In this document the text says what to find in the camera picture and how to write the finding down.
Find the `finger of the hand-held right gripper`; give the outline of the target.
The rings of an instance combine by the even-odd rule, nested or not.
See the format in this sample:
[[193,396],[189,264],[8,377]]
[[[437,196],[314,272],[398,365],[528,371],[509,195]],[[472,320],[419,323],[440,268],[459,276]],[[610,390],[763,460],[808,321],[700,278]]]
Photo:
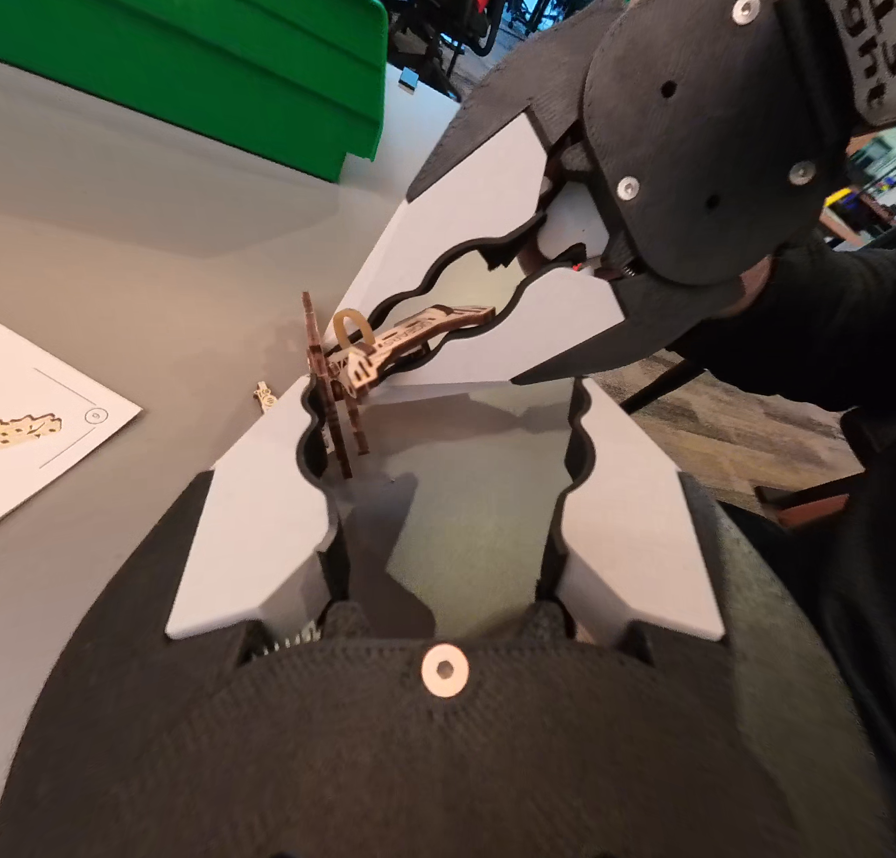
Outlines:
[[619,325],[624,312],[610,282],[564,265],[525,280],[493,321],[446,335],[420,365],[384,386],[491,386]]
[[443,270],[479,249],[509,248],[544,221],[546,149],[528,113],[513,118],[417,197],[400,203],[346,292],[376,327],[429,293]]

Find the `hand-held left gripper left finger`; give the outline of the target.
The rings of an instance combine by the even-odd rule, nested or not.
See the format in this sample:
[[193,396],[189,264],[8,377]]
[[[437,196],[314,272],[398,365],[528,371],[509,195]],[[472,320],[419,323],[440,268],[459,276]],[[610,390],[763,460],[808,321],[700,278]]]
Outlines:
[[215,463],[167,621],[185,640],[258,621],[298,640],[343,599],[343,532],[321,488],[326,462],[302,376]]

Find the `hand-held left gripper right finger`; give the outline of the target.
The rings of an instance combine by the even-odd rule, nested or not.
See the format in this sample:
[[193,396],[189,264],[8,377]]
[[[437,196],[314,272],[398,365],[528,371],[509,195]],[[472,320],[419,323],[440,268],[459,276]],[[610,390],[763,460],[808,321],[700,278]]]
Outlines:
[[604,647],[634,623],[708,642],[725,625],[679,467],[591,379],[574,381],[569,486],[546,537],[538,598]]

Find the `wooden model lever assembly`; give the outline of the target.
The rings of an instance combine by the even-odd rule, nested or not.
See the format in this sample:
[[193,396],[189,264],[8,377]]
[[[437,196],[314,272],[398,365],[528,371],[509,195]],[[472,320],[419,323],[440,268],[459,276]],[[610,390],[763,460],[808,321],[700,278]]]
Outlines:
[[349,480],[352,479],[353,471],[346,437],[342,429],[340,406],[344,407],[350,422],[357,454],[360,456],[368,454],[369,445],[361,424],[357,401],[347,392],[340,380],[343,363],[330,360],[323,350],[315,307],[311,295],[307,291],[301,292],[301,302],[305,315],[309,370],[315,376],[316,390],[322,402],[332,452],[342,477]]

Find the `wooden model frame part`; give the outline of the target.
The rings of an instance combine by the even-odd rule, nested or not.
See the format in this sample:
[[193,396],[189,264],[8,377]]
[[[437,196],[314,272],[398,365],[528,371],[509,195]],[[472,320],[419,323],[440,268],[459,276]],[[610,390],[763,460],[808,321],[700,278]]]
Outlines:
[[399,359],[414,353],[425,356],[431,338],[485,325],[496,313],[493,306],[436,304],[375,334],[360,311],[343,308],[331,320],[341,350],[330,359],[330,376],[339,383],[343,398],[363,398]]

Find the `person's right forearm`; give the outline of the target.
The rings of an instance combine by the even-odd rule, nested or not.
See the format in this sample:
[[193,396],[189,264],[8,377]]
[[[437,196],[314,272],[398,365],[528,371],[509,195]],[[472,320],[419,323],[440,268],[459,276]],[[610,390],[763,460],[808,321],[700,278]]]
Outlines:
[[752,303],[668,350],[743,392],[829,412],[895,406],[895,252],[781,249]]

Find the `person's right hand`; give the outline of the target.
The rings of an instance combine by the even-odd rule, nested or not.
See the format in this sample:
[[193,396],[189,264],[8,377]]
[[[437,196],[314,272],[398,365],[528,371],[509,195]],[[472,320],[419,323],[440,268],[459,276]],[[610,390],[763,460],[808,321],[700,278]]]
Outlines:
[[774,270],[774,262],[773,255],[766,255],[740,276],[743,294],[734,304],[726,309],[727,316],[742,314],[756,302]]

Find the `open instruction booklet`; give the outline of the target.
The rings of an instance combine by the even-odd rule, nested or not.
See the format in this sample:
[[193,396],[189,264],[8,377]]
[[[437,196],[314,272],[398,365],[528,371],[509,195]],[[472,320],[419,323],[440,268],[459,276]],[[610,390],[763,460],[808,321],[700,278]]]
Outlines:
[[121,397],[1,327],[1,516],[140,415]]

